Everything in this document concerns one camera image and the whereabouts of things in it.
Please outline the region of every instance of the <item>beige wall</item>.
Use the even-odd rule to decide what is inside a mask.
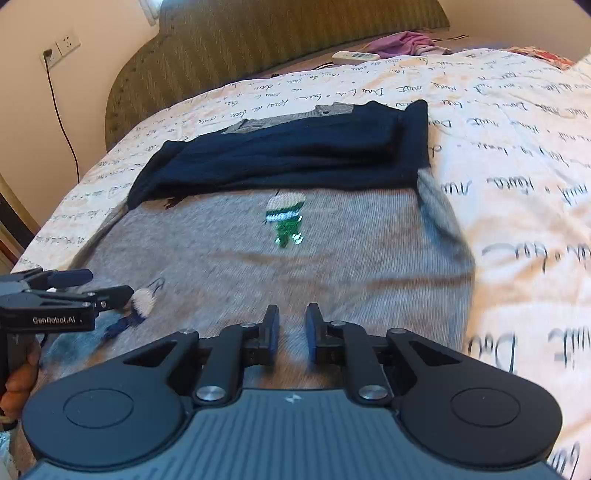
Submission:
[[[116,75],[158,31],[138,0],[10,0],[0,9],[0,173],[40,224],[76,184],[39,59],[71,28],[82,46],[51,77],[81,176],[105,154],[105,108]]]
[[[591,17],[574,0],[439,0],[454,31],[535,45],[579,60],[591,47]]]

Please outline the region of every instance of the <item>headboard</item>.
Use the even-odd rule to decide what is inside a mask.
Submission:
[[[164,108],[303,55],[448,26],[437,0],[164,0],[160,32],[111,88],[107,149]]]

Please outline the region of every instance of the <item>white duvet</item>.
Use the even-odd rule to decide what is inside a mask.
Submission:
[[[60,203],[15,270],[67,268],[165,140],[242,118],[377,100],[429,104],[429,153],[476,258],[466,352],[548,389],[549,462],[591,477],[591,56],[568,72],[496,50],[246,80],[139,124]]]

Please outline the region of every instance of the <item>finger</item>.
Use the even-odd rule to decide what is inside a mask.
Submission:
[[[0,401],[0,408],[7,417],[18,419],[28,398],[29,392],[6,392]]]
[[[9,392],[20,392],[32,390],[35,382],[37,381],[37,367],[29,364],[21,365],[6,382],[6,389]]]
[[[35,340],[30,346],[27,353],[27,362],[36,367],[39,365],[39,359],[41,358],[41,345]]]

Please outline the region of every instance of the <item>embroidered patch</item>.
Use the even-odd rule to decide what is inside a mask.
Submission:
[[[300,232],[300,211],[305,201],[303,193],[289,192],[275,195],[267,203],[265,218],[267,222],[275,223],[275,243],[281,248],[287,247],[290,240],[299,245],[304,239]]]

